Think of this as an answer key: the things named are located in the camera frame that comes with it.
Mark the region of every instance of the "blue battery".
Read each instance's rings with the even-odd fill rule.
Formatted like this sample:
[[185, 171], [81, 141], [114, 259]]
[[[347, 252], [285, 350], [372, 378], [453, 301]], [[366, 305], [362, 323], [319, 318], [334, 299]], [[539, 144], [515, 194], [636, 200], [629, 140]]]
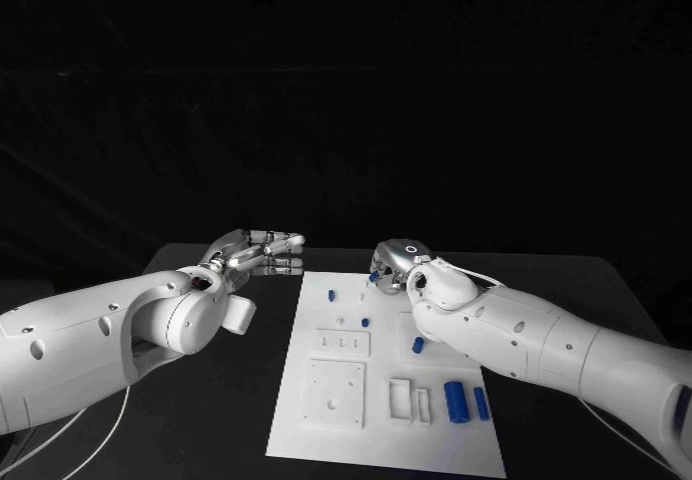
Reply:
[[486, 396], [483, 395], [483, 389], [480, 387], [476, 387], [473, 389], [473, 394], [476, 395], [476, 404], [479, 405], [480, 419], [490, 420], [490, 415], [487, 414]]
[[469, 405], [466, 404], [464, 386], [461, 382], [444, 384], [444, 395], [447, 396], [447, 410], [450, 411], [451, 423], [469, 423]]
[[422, 337], [415, 337], [415, 341], [414, 341], [414, 353], [421, 353], [421, 352], [422, 352], [422, 344], [424, 344]]

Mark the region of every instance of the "table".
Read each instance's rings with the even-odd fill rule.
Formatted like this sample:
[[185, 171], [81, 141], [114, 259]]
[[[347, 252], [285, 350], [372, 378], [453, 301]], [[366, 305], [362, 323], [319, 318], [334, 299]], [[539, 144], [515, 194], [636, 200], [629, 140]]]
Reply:
[[[146, 273], [196, 264], [202, 244], [169, 244]], [[663, 336], [611, 265], [600, 258], [441, 253], [453, 264], [497, 278], [595, 324], [647, 340]], [[306, 248], [306, 270], [368, 271], [372, 250]], [[254, 278], [239, 292], [258, 305], [245, 336], [221, 330], [208, 347], [131, 387], [120, 428], [74, 479], [480, 478], [264, 455], [288, 349], [301, 277]], [[484, 369], [507, 478], [675, 479], [562, 392]], [[7, 480], [61, 479], [99, 445], [123, 393], [85, 412], [71, 430]], [[39, 427], [37, 445], [56, 426]]]

